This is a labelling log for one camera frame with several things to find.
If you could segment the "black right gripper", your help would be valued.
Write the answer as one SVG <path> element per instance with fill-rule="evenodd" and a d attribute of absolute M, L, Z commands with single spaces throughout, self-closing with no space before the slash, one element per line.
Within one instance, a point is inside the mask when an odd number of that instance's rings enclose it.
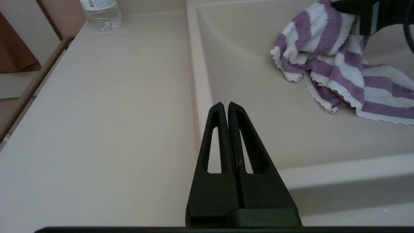
<path fill-rule="evenodd" d="M 374 35 L 392 25 L 402 25 L 404 33 L 412 35 L 412 0 L 338 0 L 331 6 L 339 12 L 357 16 L 358 32 L 362 36 Z"/>

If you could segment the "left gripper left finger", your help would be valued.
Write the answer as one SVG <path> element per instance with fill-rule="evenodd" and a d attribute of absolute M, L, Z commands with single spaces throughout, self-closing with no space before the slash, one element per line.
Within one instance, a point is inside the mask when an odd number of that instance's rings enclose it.
<path fill-rule="evenodd" d="M 218 129 L 221 173 L 209 173 L 213 130 Z M 187 227 L 223 227 L 226 215 L 239 208 L 232 143 L 223 103 L 209 112 L 186 206 Z"/>

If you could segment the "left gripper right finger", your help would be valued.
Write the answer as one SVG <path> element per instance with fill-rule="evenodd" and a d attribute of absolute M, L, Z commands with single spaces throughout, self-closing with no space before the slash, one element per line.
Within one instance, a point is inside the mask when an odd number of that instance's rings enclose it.
<path fill-rule="evenodd" d="M 242 207 L 296 209 L 247 112 L 234 102 L 229 103 L 228 125 Z"/>

